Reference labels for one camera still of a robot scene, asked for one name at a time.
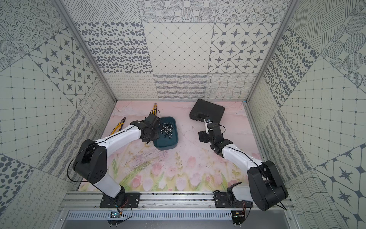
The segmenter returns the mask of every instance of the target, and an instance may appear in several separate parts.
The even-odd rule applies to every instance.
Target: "black cable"
[[[84,150],[86,150],[86,149],[88,149],[89,147],[92,147],[92,146],[94,146],[94,145],[96,145],[96,143],[94,143],[94,144],[92,144],[92,145],[90,145],[90,146],[88,146],[88,147],[86,147],[85,149],[83,149],[83,150],[80,150],[79,152],[78,152],[78,154],[76,154],[76,156],[74,157],[74,158],[72,158],[72,160],[70,161],[70,163],[69,163],[69,166],[67,167],[67,170],[66,170],[66,174],[67,174],[67,177],[69,178],[69,180],[70,181],[73,181],[73,182],[76,182],[76,183],[82,183],[82,182],[88,182],[88,181],[74,181],[73,179],[71,179],[70,178],[70,176],[69,176],[69,174],[68,174],[68,170],[70,169],[70,165],[71,165],[71,162],[81,153],[81,152],[83,152]]]
[[[157,111],[159,111],[158,109],[152,109],[151,111],[150,111],[150,113],[152,112],[152,111],[155,111],[155,110],[157,110]],[[161,117],[161,113],[160,113],[160,111],[159,111],[159,118]]]
[[[223,125],[219,125],[219,126],[222,126],[225,129],[224,132],[223,132],[223,133],[225,133],[226,132],[226,128]]]
[[[246,221],[246,220],[247,220],[247,218],[248,218],[248,216],[249,216],[249,214],[250,214],[250,210],[251,210],[251,205],[250,205],[250,208],[249,208],[249,212],[248,212],[247,216],[245,217],[244,221]]]
[[[264,175],[264,171],[259,167],[259,165],[257,165],[257,163],[255,162],[255,161],[253,161],[253,159],[251,159],[246,153],[244,153],[244,152],[242,152],[242,151],[240,151],[240,150],[237,150],[237,149],[234,149],[234,148],[232,148],[232,147],[229,147],[229,146],[225,146],[225,147],[227,147],[227,148],[230,148],[230,149],[233,149],[233,150],[236,150],[236,151],[238,151],[238,152],[241,152],[241,153],[243,153],[243,154],[245,154],[245,156],[247,156],[260,170],[261,170],[261,172],[262,172],[262,174]],[[278,201],[280,202],[280,204],[282,205],[282,207],[281,206],[279,206],[279,205],[277,205],[277,206],[279,206],[279,207],[281,207],[282,209],[284,209],[285,211],[287,211],[287,208],[283,205],[283,203],[281,202],[281,200],[280,200],[280,198],[277,196],[277,194],[275,193],[275,191],[273,190],[273,188],[272,188],[272,185],[271,185],[271,183],[269,182],[269,180],[267,179],[267,177],[264,177],[264,178],[266,178],[266,180],[267,180],[267,182],[268,182],[268,184],[269,184],[269,187],[272,189],[272,192],[274,193],[274,195],[277,197],[277,199],[278,199]]]

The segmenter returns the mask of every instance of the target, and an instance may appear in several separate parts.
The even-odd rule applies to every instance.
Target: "blue plastic tray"
[[[173,124],[173,136],[172,138],[165,137],[164,138],[164,132],[163,134],[160,133],[159,130],[159,138],[154,140],[154,145],[158,150],[167,150],[167,149],[173,149],[178,144],[178,131],[177,131],[177,125],[175,123],[175,119],[173,117],[162,117],[160,118],[160,123],[172,123]]]

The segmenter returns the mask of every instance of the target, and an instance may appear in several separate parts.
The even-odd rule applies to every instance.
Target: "vented metal panel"
[[[121,218],[110,218],[116,211],[69,211],[67,220],[123,220],[131,216],[131,210],[125,209]],[[229,210],[134,210],[129,220],[152,220],[152,219],[231,219]]]

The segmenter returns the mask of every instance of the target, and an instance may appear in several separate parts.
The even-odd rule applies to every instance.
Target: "white robotic arm segment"
[[[261,160],[255,159],[254,157],[249,158],[247,155],[241,153],[240,149],[234,144],[224,146],[222,153],[225,159],[234,163],[244,172],[249,170],[251,167],[257,167],[262,164]]]
[[[99,146],[104,146],[107,150],[107,157],[111,156],[117,149],[123,147],[124,145],[139,139],[141,136],[141,130],[137,126],[129,125],[113,135],[105,138],[96,140],[96,144]]]

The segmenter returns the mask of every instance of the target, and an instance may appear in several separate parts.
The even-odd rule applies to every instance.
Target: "black mounting plate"
[[[224,207],[239,207],[239,208],[243,208],[243,203],[242,201],[238,201],[236,203],[234,203],[232,206],[229,204],[229,199],[226,196],[226,192],[215,192],[213,194],[213,197],[215,198],[215,207],[216,208],[224,208]],[[253,207],[253,202],[249,202],[249,201],[245,201],[243,200],[245,203],[245,206],[248,207]]]
[[[140,195],[139,192],[126,192],[124,193],[127,198],[127,204],[131,206],[131,208],[137,208],[138,203],[140,202]],[[111,200],[109,196],[106,194],[103,194],[102,201],[99,205],[100,208],[115,208],[117,207],[116,204]]]

